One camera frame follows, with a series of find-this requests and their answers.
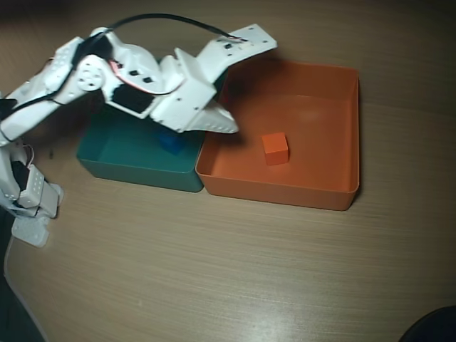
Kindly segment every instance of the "robotic arm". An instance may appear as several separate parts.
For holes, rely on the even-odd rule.
[[[276,46],[270,35],[251,25],[210,41],[197,57],[176,48],[175,56],[160,63],[106,28],[60,47],[40,73],[0,99],[0,204],[17,216],[16,230],[27,220],[24,217],[33,222],[44,218],[39,237],[34,234],[37,228],[17,237],[44,245],[47,219],[56,216],[63,197],[58,185],[47,183],[35,165],[27,165],[20,141],[59,107],[101,90],[108,105],[139,119],[152,118],[179,133],[234,133],[238,128],[233,117],[212,100],[217,92],[213,83],[230,65]]]

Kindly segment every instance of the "plastic tray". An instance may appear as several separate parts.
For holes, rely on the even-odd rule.
[[[250,60],[228,72],[221,101],[239,124],[208,134],[197,173],[213,195],[345,210],[359,186],[358,72]],[[261,136],[283,132],[289,162],[268,166]]]
[[[179,135],[182,149],[162,146],[166,128],[105,106],[92,118],[78,149],[81,164],[95,177],[174,190],[198,192],[203,186],[195,165],[204,132]]]

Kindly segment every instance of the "teal bin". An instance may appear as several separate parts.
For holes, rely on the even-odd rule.
[[[105,105],[93,115],[77,156],[95,177],[199,192],[203,184],[195,165],[204,132],[182,133],[178,137],[182,146],[167,150],[163,134],[176,133],[164,130],[149,118],[141,120]]]

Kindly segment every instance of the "orange bin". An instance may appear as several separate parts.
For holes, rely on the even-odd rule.
[[[213,195],[346,210],[359,187],[358,71],[276,59],[230,69],[221,102],[233,135],[208,133],[197,173]],[[284,133],[288,162],[268,166],[262,136]]]

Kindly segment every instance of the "table surface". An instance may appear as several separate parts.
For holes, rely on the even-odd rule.
[[[80,29],[112,21],[92,2],[73,2]],[[50,341],[396,341],[456,302],[454,31],[422,1],[386,2],[157,4],[228,29],[258,19],[287,58],[359,69],[361,190],[331,212],[99,180],[59,128],[37,160],[66,190],[59,217],[44,248],[14,241],[7,268]]]
[[[456,300],[456,118],[363,105],[362,132],[346,212],[99,180],[69,139],[38,161],[48,244],[8,272],[51,341],[395,341]]]

